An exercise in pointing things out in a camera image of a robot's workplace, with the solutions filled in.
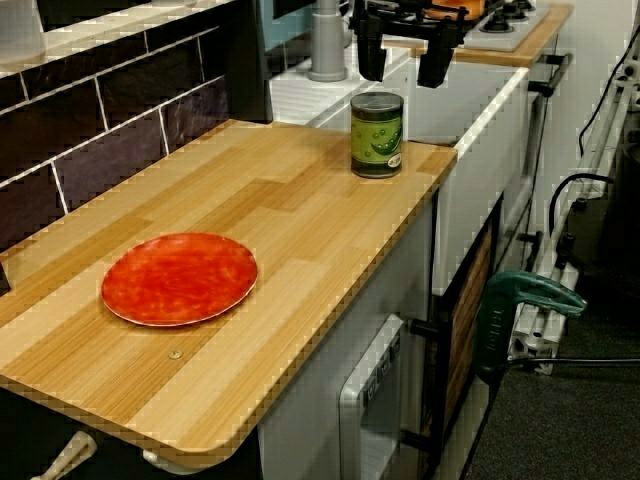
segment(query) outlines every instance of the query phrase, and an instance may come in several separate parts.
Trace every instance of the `gas burner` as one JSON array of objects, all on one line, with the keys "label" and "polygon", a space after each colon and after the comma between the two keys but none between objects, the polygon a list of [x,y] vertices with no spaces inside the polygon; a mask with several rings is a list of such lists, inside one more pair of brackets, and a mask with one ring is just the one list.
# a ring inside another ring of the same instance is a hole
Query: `gas burner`
[{"label": "gas burner", "polygon": [[513,32],[513,27],[509,25],[504,14],[497,11],[495,15],[480,28],[480,31],[485,33],[511,33]]},{"label": "gas burner", "polygon": [[520,7],[520,10],[525,12],[533,12],[536,9],[529,0],[516,0],[516,3]]},{"label": "gas burner", "polygon": [[505,3],[504,7],[502,7],[502,13],[504,18],[512,22],[527,19],[527,15],[524,13],[524,10],[521,10],[517,3]]}]

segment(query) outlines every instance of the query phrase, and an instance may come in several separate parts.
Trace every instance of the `green can label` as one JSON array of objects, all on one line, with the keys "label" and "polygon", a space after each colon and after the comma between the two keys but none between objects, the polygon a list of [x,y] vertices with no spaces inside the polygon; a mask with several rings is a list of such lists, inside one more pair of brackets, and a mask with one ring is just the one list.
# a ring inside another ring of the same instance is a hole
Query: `green can label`
[{"label": "green can label", "polygon": [[402,116],[386,121],[351,117],[351,156],[372,167],[399,167],[402,163]]}]

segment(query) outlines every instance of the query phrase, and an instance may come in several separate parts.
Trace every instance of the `faucet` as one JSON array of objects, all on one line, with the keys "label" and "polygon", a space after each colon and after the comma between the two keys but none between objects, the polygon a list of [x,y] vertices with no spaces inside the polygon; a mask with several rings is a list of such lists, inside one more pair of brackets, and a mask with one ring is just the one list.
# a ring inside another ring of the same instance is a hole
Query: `faucet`
[{"label": "faucet", "polygon": [[347,78],[344,61],[344,23],[336,0],[317,0],[313,7],[311,71],[316,82],[339,82]]}]

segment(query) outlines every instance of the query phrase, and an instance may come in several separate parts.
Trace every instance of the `door handle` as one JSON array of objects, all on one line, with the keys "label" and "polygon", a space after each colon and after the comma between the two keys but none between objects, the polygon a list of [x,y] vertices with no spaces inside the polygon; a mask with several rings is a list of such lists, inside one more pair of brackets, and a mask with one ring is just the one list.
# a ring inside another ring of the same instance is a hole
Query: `door handle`
[{"label": "door handle", "polygon": [[552,97],[556,88],[564,78],[569,69],[569,65],[573,62],[573,54],[565,55],[542,55],[540,57],[542,63],[546,65],[556,65],[558,69],[554,72],[551,80],[548,82],[529,82],[529,91],[541,94],[544,98]]},{"label": "door handle", "polygon": [[83,431],[76,432],[49,469],[31,480],[59,480],[82,462],[91,458],[96,453],[96,449],[96,441],[91,435]]}]

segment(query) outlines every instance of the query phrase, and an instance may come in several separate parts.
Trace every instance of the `white wall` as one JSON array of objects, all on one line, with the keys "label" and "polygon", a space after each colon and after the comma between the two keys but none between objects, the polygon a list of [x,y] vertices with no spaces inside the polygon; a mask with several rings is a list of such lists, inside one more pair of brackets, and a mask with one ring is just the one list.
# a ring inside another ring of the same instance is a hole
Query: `white wall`
[{"label": "white wall", "polygon": [[[558,38],[558,53],[574,65],[550,102],[537,187],[535,229],[547,231],[549,200],[578,164],[578,135],[595,109],[607,79],[633,34],[637,0],[561,0],[575,5]],[[558,3],[558,0],[538,0]]]}]

